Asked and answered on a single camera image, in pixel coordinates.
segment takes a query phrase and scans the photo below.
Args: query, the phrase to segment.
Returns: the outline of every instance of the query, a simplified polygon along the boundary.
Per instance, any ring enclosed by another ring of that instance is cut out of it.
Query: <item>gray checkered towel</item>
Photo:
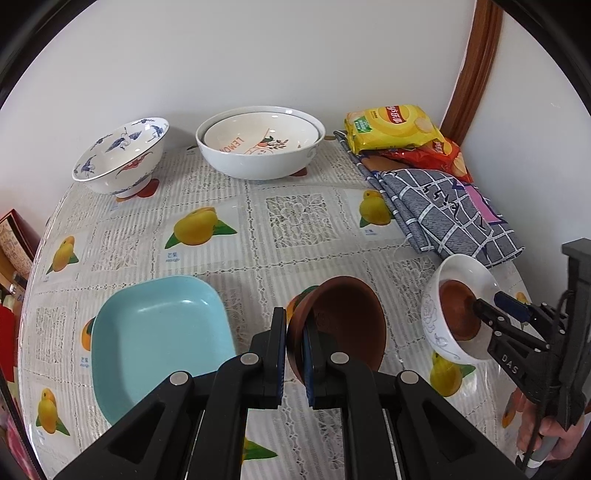
[[[335,135],[369,184],[382,194],[417,252],[435,250],[442,258],[466,254],[493,267],[523,251],[513,229],[473,184],[438,170],[370,172],[351,152],[345,133]]]

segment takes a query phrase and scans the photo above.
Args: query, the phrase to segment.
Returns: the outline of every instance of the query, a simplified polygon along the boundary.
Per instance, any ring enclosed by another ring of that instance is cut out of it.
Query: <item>cable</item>
[[[558,336],[558,326],[560,324],[560,312],[562,311],[562,307],[564,302],[571,296],[572,292],[570,290],[566,290],[561,296],[560,300],[558,301],[558,305],[554,312],[554,318],[552,321],[552,335],[551,335],[551,345],[553,345]],[[531,432],[530,442],[527,445],[527,451],[523,457],[523,463],[521,464],[521,470],[525,472],[528,467],[528,463],[530,462],[531,455],[534,453],[534,445],[535,440],[537,439],[540,433],[540,426],[542,424],[542,419],[544,418],[544,413],[548,406],[548,395],[550,393],[550,384],[552,382],[552,373],[554,372],[554,364],[556,363],[556,356],[550,355],[550,360],[548,361],[548,368],[546,368],[545,376],[544,376],[544,391],[542,393],[542,401],[538,405],[535,411],[535,422],[534,422],[534,430]]]

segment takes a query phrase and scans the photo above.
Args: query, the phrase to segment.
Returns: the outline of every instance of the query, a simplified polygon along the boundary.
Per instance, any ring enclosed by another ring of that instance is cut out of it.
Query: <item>lay's logo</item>
[[[440,142],[439,140],[433,140],[433,150],[435,150],[437,153],[445,155],[443,150],[443,142]]]
[[[406,121],[404,118],[402,118],[402,114],[400,113],[400,108],[398,105],[387,106],[386,111],[388,112],[388,117],[393,124],[403,124]]]

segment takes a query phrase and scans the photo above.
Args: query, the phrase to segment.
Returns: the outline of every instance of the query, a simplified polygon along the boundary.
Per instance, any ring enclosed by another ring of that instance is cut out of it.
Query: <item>human hand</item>
[[[525,395],[519,390],[513,392],[515,408],[522,413],[521,426],[517,434],[517,448],[522,452],[527,451],[531,434],[534,431],[535,409],[536,406],[525,398]],[[566,431],[552,417],[546,417],[540,424],[540,435],[559,437],[560,440],[550,452],[547,460],[565,460],[569,458],[574,449],[579,444],[584,431],[584,416],[581,416],[576,425],[571,425]],[[542,446],[542,438],[538,435],[535,440],[534,450]]]

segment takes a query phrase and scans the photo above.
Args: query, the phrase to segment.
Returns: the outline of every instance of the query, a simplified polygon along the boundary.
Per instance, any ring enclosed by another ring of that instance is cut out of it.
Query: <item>brown bowl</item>
[[[472,340],[480,331],[482,322],[472,306],[476,296],[470,287],[458,280],[447,280],[439,287],[443,317],[456,340]]]
[[[334,277],[308,293],[295,308],[287,328],[287,358],[302,383],[301,344],[310,311],[318,330],[333,335],[342,352],[378,370],[386,348],[382,306],[365,282],[354,277]]]

